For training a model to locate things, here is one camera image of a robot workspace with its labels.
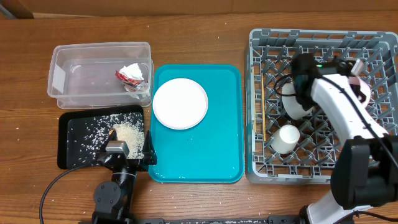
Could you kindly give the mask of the red snack wrapper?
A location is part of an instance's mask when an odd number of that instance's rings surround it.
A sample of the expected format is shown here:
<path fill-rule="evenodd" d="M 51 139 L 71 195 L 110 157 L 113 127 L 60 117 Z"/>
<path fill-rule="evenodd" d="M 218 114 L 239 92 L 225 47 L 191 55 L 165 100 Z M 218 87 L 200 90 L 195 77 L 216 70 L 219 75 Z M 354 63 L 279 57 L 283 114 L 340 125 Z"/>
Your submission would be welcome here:
<path fill-rule="evenodd" d="M 141 71 L 134 70 L 131 73 L 117 71 L 115 76 L 128 92 L 138 93 L 139 91 L 146 91 L 149 88 L 149 84 L 145 81 Z"/>

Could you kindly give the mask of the white paper cup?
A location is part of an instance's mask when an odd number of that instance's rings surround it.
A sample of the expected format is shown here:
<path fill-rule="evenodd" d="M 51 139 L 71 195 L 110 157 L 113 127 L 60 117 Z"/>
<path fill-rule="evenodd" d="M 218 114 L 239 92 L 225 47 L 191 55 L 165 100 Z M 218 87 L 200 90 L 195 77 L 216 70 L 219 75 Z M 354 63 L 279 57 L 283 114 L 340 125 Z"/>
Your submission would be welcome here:
<path fill-rule="evenodd" d="M 272 138 L 271 148 L 275 152 L 279 154 L 289 154 L 295 149 L 300 139 L 300 132 L 295 126 L 286 124 L 278 129 L 272 135 Z"/>

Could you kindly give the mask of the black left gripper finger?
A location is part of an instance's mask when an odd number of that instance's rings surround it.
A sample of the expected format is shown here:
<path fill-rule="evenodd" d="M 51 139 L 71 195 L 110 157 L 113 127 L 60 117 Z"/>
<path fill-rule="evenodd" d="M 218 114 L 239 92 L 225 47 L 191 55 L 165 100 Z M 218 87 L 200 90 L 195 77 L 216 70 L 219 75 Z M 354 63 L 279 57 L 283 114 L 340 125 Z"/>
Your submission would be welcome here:
<path fill-rule="evenodd" d="M 148 131 L 146 133 L 142 153 L 144 155 L 143 160 L 146 164 L 148 164 L 148 165 L 156 165 L 157 164 L 157 156 L 155 153 L 155 149 L 154 149 L 154 145 L 152 142 L 152 136 L 151 136 L 150 131 Z"/>
<path fill-rule="evenodd" d="M 110 145 L 109 149 L 107 149 L 107 147 L 111 141 L 116 141 L 116 140 L 117 140 L 116 130 L 110 129 L 109 133 L 108 133 L 108 138 L 105 140 L 105 142 L 100 147 L 99 154 L 114 153 L 116 150 L 115 150 L 113 144 Z"/>

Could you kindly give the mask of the pink plate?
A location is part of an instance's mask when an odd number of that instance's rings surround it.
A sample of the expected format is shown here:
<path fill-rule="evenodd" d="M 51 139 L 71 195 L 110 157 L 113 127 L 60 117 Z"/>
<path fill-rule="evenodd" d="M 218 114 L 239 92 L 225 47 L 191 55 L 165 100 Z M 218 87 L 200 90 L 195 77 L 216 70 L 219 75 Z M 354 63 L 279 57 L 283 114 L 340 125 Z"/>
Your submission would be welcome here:
<path fill-rule="evenodd" d="M 184 130 L 203 120 L 208 105 L 208 96 L 200 84 L 187 78 L 174 78 L 157 89 L 152 110 L 165 127 Z"/>

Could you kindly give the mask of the rice food scraps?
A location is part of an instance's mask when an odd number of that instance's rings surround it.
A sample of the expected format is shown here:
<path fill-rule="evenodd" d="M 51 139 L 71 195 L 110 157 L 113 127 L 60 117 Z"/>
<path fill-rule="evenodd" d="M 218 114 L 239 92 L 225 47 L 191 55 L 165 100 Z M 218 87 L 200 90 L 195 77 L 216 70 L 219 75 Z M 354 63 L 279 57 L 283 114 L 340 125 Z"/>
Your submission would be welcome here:
<path fill-rule="evenodd" d="M 68 163 L 75 167 L 95 161 L 110 129 L 116 130 L 118 141 L 127 143 L 129 159 L 144 157 L 143 114 L 118 113 L 70 120 L 66 140 Z"/>

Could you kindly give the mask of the pink bowl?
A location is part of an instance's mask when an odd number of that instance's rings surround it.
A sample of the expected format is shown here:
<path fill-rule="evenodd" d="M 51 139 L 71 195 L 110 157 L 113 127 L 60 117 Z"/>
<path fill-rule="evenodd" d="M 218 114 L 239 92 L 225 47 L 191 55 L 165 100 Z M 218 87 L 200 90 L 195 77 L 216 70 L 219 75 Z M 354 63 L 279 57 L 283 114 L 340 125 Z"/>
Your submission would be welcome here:
<path fill-rule="evenodd" d="M 349 77 L 349 85 L 360 103 L 367 107 L 371 98 L 369 85 L 359 77 Z"/>

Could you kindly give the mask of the white napkin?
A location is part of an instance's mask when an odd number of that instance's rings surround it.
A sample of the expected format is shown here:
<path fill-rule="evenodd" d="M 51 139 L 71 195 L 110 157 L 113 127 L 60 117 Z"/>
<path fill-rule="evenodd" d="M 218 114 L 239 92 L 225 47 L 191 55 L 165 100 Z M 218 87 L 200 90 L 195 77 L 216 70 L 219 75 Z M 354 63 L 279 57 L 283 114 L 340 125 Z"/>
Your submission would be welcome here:
<path fill-rule="evenodd" d="M 131 64 L 129 66 L 124 66 L 120 69 L 119 73 L 124 76 L 127 80 L 143 80 L 143 74 L 137 63 Z"/>

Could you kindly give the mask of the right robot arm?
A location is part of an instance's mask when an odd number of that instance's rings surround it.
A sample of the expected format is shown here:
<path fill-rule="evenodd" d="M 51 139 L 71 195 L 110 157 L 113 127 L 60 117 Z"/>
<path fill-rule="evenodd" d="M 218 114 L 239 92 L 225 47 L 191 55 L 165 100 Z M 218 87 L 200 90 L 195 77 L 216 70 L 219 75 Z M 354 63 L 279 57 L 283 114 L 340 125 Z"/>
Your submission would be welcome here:
<path fill-rule="evenodd" d="M 360 59 L 317 62 L 300 54 L 290 63 L 295 97 L 305 110 L 320 107 L 342 146 L 330 191 L 303 207 L 300 223 L 353 223 L 373 207 L 397 201 L 397 136 L 366 111 L 369 86 Z"/>

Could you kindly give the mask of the grey bowl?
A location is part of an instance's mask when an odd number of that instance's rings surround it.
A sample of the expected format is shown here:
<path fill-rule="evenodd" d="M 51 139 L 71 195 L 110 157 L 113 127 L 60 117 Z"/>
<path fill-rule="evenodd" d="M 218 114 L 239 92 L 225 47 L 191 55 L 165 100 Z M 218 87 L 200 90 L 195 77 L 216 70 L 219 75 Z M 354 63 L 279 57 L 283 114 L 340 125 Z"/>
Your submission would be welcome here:
<path fill-rule="evenodd" d="M 291 95 L 291 96 L 282 96 L 282 103 L 285 108 L 286 113 L 294 120 L 298 120 L 303 118 L 304 116 L 309 115 L 313 108 L 309 110 L 304 110 L 302 105 L 298 103 L 295 97 L 295 89 L 292 83 L 286 83 L 282 87 L 283 95 Z"/>

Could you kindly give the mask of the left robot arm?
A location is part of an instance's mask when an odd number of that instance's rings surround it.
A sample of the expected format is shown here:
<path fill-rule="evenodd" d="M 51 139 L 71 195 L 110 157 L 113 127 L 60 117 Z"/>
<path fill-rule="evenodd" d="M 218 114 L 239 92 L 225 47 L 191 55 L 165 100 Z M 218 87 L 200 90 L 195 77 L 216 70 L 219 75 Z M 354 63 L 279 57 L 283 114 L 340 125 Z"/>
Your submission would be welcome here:
<path fill-rule="evenodd" d="M 97 159 L 99 165 L 112 171 L 110 181 L 100 183 L 94 192 L 95 210 L 92 224 L 138 223 L 130 212 L 131 200 L 138 172 L 147 172 L 150 165 L 156 165 L 157 156 L 151 133 L 145 135 L 142 159 L 129 159 L 129 149 L 125 141 L 117 140 L 117 132 L 109 132 L 107 140 L 100 148 Z"/>

